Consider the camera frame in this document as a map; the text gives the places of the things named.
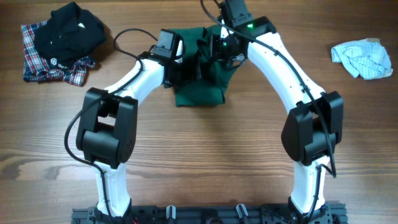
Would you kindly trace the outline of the dark green shorts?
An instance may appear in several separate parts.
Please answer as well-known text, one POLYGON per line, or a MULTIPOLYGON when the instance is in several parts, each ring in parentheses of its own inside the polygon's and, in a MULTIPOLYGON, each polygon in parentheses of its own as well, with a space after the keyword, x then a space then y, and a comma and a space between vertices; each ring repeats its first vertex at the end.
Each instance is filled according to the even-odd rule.
POLYGON ((182 59, 198 57, 202 74, 202 79, 190 82, 179 89, 174 88, 175 105, 195 107, 224 104, 224 94, 237 69, 223 69, 219 62, 212 61, 210 58, 211 36, 220 35, 221 27, 214 25, 171 31, 179 34, 183 39, 185 52, 182 59))

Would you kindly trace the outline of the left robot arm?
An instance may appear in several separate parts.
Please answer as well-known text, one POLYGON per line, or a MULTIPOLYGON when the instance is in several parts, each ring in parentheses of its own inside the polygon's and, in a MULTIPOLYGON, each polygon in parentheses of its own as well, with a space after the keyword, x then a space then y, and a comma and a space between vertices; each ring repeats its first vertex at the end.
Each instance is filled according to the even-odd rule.
POLYGON ((105 89, 90 88, 79 121, 76 148, 95 171, 98 202, 72 211, 72 223, 136 223, 126 183, 126 163, 137 133, 138 107, 161 85, 181 81, 188 39, 177 30, 162 29, 156 44, 135 57, 133 68, 105 89))

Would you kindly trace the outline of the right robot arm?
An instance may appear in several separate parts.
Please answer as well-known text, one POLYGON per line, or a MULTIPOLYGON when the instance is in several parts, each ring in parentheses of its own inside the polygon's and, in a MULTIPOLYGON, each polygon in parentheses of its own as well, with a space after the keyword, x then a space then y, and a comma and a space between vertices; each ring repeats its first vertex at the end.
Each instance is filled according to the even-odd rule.
POLYGON ((206 13, 221 26, 211 56, 251 61, 287 112, 281 141, 294 163, 294 186, 287 205, 269 210, 271 218, 287 223, 346 223, 345 205, 326 202, 323 196, 326 174, 336 177, 334 152, 343 129, 341 95, 327 93, 300 68, 266 16, 254 18, 244 1, 216 5, 219 17, 206 13))

